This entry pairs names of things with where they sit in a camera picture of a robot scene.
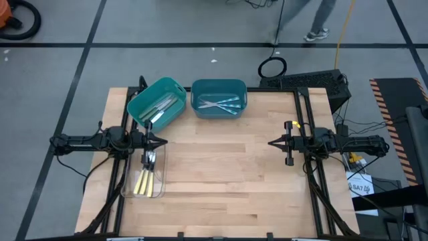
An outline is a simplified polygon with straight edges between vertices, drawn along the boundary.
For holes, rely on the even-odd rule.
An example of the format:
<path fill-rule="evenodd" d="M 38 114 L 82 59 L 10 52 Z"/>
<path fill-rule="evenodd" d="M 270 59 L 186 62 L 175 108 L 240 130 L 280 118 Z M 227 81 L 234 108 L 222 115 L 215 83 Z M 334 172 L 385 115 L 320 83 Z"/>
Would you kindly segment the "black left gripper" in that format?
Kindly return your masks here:
<path fill-rule="evenodd" d="M 150 155 L 153 154 L 154 149 L 157 149 L 159 147 L 162 147 L 166 145 L 166 139 L 162 139 L 160 137 L 157 137 L 155 134 L 152 135 L 152 122 L 150 120 L 144 121 L 144 129 L 145 133 L 142 133 L 136 129 L 132 130 L 132 148 L 133 149 L 142 149 L 142 158 L 141 163 L 142 164 L 150 164 Z"/>

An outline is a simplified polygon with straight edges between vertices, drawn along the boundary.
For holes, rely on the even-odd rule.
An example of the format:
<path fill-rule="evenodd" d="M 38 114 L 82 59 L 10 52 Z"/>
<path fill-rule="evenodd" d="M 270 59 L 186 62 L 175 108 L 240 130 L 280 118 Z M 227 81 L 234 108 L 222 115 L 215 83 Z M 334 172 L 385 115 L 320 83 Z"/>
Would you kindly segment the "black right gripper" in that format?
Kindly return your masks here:
<path fill-rule="evenodd" d="M 308 151 L 308 141 L 309 138 L 304 133 L 304 130 L 301 128 L 299 129 L 297 126 L 293 125 L 291 121 L 286 121 L 284 123 L 284 127 L 286 130 L 286 134 L 282 135 L 278 139 L 275 139 L 273 141 L 270 141 L 269 145 L 273 147 L 277 147 L 280 150 L 287 153 L 285 164 L 288 166 L 294 165 L 294 158 L 292 157 L 292 151 L 298 151 L 300 153 L 305 153 Z M 293 136 L 292 135 L 292 129 L 293 127 L 296 127 L 300 133 L 300 136 Z"/>

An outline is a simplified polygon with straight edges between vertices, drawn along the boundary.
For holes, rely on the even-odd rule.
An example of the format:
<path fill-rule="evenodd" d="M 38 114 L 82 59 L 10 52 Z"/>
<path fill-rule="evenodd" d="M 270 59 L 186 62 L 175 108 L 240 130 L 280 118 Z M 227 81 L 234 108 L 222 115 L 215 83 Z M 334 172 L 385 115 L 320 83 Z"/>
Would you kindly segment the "clear plastic bin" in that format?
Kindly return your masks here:
<path fill-rule="evenodd" d="M 125 198 L 158 198 L 162 197 L 165 192 L 165 183 L 167 175 L 167 152 L 165 146 L 154 150 L 156 153 L 156 161 L 154 164 L 154 189 L 152 197 L 145 195 L 134 194 L 134 187 L 137 179 L 142 171 L 143 164 L 141 163 L 142 151 L 135 151 L 131 155 L 130 161 L 126 168 L 126 175 L 121 194 Z"/>

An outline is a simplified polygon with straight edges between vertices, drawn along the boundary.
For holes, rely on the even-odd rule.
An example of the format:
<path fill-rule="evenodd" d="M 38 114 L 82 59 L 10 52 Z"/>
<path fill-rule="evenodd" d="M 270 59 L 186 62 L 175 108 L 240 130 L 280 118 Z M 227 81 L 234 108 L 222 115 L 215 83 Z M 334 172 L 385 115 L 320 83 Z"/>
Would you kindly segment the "teal green plastic bin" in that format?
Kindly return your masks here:
<path fill-rule="evenodd" d="M 144 126 L 144 121 L 139 119 L 139 115 L 150 110 L 170 94 L 178 100 L 152 124 L 152 132 L 159 133 L 185 110 L 187 93 L 178 82 L 169 77 L 157 80 L 129 102 L 127 111 L 138 124 Z"/>

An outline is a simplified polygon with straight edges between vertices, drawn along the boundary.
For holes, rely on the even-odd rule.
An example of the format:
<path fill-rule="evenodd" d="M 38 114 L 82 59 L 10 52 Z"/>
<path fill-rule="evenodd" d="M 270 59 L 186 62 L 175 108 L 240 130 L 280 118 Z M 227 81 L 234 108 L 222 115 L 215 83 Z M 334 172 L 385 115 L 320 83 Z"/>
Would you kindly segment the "black computer case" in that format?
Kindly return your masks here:
<path fill-rule="evenodd" d="M 336 112 L 350 97 L 346 76 L 340 70 L 325 70 L 262 78 L 260 88 L 324 88 L 328 95 L 331 112 Z"/>

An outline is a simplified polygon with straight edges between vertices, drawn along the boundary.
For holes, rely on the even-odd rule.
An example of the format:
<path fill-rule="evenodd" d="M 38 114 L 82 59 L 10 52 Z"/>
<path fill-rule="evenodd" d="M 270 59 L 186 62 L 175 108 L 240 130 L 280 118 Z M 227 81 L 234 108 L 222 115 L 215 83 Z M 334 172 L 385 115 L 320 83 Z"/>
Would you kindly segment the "yellow power plug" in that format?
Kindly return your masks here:
<path fill-rule="evenodd" d="M 348 163 L 353 165 L 360 165 L 363 167 L 366 165 L 366 160 L 362 156 L 357 155 L 355 152 L 350 152 L 348 154 Z"/>

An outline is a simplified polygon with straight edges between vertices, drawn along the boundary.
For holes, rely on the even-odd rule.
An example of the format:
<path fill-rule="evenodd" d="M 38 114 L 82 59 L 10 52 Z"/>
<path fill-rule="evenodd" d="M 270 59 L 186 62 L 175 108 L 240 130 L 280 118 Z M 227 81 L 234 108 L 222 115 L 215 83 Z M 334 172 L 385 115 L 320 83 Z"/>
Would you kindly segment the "dark blue plastic bin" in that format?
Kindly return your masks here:
<path fill-rule="evenodd" d="M 241 108 L 233 108 L 236 115 L 229 114 L 217 107 L 199 108 L 202 100 L 218 102 L 228 98 L 239 97 L 232 104 L 240 104 Z M 237 119 L 247 106 L 247 86 L 238 79 L 200 79 L 191 87 L 191 106 L 198 118 L 203 119 Z"/>

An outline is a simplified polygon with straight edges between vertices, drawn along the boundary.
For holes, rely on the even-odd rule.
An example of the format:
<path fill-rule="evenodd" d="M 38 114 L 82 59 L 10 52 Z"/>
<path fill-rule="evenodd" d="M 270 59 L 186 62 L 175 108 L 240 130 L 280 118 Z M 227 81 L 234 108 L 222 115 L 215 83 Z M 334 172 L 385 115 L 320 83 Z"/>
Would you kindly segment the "white paper sign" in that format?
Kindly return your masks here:
<path fill-rule="evenodd" d="M 359 197 L 360 195 L 374 194 L 374 185 L 372 183 L 372 177 L 367 174 L 357 173 L 352 175 L 352 172 L 346 172 L 348 178 L 348 186 L 350 189 L 351 197 Z"/>

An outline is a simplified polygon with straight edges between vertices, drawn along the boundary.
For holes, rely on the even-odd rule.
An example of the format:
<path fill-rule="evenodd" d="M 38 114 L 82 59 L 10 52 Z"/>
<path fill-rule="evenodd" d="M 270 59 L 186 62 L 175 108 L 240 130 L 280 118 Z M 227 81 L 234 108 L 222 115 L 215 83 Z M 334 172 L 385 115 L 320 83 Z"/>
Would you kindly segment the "black metal stand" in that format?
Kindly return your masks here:
<path fill-rule="evenodd" d="M 428 181 L 370 195 L 352 193 L 356 194 L 352 199 L 355 211 L 411 206 L 413 213 L 405 216 L 403 223 L 418 231 L 420 241 L 428 241 Z"/>

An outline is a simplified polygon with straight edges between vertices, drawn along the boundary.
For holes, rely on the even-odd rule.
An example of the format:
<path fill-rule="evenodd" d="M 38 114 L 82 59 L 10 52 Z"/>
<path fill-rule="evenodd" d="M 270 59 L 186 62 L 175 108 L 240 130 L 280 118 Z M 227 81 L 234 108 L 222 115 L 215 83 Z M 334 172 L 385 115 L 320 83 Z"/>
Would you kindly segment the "black hazard-striped platform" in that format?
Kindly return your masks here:
<path fill-rule="evenodd" d="M 407 183 L 421 185 L 423 178 L 405 109 L 428 104 L 428 94 L 416 78 L 376 78 L 370 79 L 369 84 Z"/>

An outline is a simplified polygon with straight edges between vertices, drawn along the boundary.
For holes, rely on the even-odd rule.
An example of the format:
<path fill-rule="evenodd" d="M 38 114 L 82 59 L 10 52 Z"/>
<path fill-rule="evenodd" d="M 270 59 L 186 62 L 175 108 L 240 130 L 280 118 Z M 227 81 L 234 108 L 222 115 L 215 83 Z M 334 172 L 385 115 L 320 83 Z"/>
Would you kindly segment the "person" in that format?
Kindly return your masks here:
<path fill-rule="evenodd" d="M 314 42 L 322 40 L 329 36 L 330 30 L 324 27 L 326 20 L 330 17 L 332 10 L 336 5 L 336 0 L 317 0 L 320 5 L 314 16 L 310 31 L 304 36 L 306 42 Z M 276 45 L 280 38 L 280 32 L 285 26 L 303 10 L 303 8 L 310 2 L 310 0 L 284 0 L 282 5 L 282 12 L 278 21 L 278 27 L 273 32 L 272 44 Z"/>

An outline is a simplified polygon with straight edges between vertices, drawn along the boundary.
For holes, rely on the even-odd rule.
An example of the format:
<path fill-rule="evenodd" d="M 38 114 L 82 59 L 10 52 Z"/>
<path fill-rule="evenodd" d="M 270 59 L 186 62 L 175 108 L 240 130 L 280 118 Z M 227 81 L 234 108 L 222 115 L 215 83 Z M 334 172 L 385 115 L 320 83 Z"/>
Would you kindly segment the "orange vacuum cleaner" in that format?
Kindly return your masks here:
<path fill-rule="evenodd" d="M 12 17 L 12 12 L 8 1 L 0 0 L 0 29 L 6 26 L 6 22 L 10 17 Z"/>

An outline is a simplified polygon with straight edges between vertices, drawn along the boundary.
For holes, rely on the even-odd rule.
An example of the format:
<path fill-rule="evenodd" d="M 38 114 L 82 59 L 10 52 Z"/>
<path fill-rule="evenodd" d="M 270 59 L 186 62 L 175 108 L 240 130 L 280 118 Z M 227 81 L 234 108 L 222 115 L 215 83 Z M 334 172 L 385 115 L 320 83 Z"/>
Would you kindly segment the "black aluminium table frame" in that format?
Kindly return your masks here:
<path fill-rule="evenodd" d="M 187 106 L 160 137 L 166 181 L 156 198 L 120 198 L 108 231 L 121 236 L 313 238 L 317 234 L 303 156 L 294 165 L 270 146 L 286 121 L 334 126 L 326 91 L 249 92 L 238 119 L 209 120 Z"/>

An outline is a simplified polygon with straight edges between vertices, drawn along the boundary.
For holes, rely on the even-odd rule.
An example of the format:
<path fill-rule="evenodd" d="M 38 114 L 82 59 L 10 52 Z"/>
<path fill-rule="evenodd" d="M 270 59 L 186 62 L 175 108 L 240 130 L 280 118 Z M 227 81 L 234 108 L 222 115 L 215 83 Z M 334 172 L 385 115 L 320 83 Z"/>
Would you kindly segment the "grey metal post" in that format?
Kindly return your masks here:
<path fill-rule="evenodd" d="M 419 240 L 428 241 L 428 105 L 406 108 L 422 184 L 411 186 Z"/>

